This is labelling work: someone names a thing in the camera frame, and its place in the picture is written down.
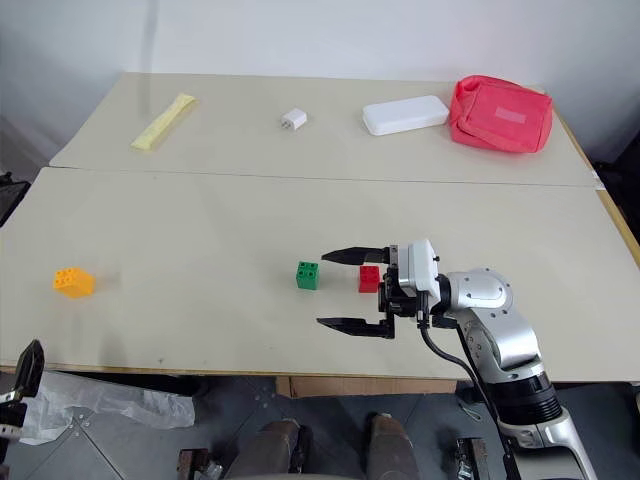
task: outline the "toy block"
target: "toy block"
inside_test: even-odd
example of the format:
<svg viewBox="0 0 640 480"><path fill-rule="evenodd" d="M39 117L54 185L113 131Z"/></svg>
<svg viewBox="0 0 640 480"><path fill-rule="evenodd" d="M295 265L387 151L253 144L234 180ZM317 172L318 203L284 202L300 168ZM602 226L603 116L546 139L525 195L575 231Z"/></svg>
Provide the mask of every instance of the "toy block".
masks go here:
<svg viewBox="0 0 640 480"><path fill-rule="evenodd" d="M360 293L378 293L379 283L380 270L378 267L369 265L360 266L360 284L358 286Z"/></svg>
<svg viewBox="0 0 640 480"><path fill-rule="evenodd" d="M93 276L78 267L58 270L53 278L53 289L71 298L91 295L94 285Z"/></svg>
<svg viewBox="0 0 640 480"><path fill-rule="evenodd" d="M305 290L317 290L318 264L311 262L298 262L296 282L298 282L298 288L304 288Z"/></svg>

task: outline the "white plastic sheet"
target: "white plastic sheet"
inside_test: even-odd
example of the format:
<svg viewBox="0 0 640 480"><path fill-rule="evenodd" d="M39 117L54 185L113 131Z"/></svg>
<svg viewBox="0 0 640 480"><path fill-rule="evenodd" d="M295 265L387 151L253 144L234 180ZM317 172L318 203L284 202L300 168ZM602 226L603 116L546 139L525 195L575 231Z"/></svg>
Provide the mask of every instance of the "white plastic sheet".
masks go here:
<svg viewBox="0 0 640 480"><path fill-rule="evenodd" d="M58 438L71 424L71 407L119 413L160 429L190 427L195 420L190 397L62 373L44 372L38 395L23 401L28 408L20 441L29 445Z"/></svg>

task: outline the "white wall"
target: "white wall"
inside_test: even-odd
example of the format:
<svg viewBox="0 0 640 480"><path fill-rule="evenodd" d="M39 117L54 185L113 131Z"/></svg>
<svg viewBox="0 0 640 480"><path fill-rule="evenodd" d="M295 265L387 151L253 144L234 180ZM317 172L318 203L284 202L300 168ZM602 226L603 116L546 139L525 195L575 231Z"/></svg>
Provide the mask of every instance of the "white wall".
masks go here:
<svg viewBox="0 0 640 480"><path fill-rule="evenodd" d="M640 2L0 0L0 68L13 168L46 164L123 70L501 76L545 86L587 152L613 159L640 128Z"/></svg>

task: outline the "pink bag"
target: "pink bag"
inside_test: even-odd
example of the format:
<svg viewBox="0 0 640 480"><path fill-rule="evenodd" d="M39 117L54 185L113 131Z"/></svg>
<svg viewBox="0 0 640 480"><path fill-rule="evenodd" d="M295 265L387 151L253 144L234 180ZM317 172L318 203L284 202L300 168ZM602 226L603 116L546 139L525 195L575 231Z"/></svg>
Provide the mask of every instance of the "pink bag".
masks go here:
<svg viewBox="0 0 640 480"><path fill-rule="evenodd" d="M499 78L463 78L450 110L452 140L473 147L537 152L551 131L551 97Z"/></svg>

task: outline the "tabletop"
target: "tabletop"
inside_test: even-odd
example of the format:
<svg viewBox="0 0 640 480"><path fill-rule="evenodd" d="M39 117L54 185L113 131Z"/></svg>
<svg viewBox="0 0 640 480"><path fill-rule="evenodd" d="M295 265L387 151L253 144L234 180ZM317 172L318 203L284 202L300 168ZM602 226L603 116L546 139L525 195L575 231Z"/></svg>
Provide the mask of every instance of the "tabletop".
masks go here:
<svg viewBox="0 0 640 480"><path fill-rule="evenodd" d="M125 73L52 166L270 177L593 186L554 114L544 149L509 154L451 141L446 125L374 137L362 107L421 95L449 105L453 83ZM131 142L178 93L197 104L152 152ZM295 132L280 116L297 107Z"/></svg>
<svg viewBox="0 0 640 480"><path fill-rule="evenodd" d="M0 230L0 364L38 337L60 368L462 378L410 320L395 340L316 323L380 318L355 267L320 262L319 289L296 287L299 260L426 237L442 272L509 279L552 380L640 380L640 273L593 188L67 168L43 169ZM51 288L68 266L93 295Z"/></svg>

